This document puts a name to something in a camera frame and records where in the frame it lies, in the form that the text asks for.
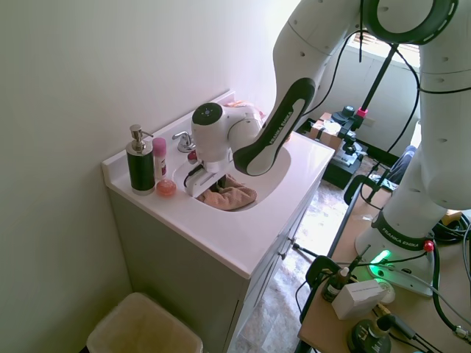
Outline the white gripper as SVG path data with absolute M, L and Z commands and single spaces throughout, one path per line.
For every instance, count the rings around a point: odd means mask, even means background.
M 226 183 L 226 172 L 229 162 L 204 164 L 199 162 L 184 173 L 183 186 L 185 192 L 192 197 L 198 197 L 216 183 L 217 190 L 223 190 Z

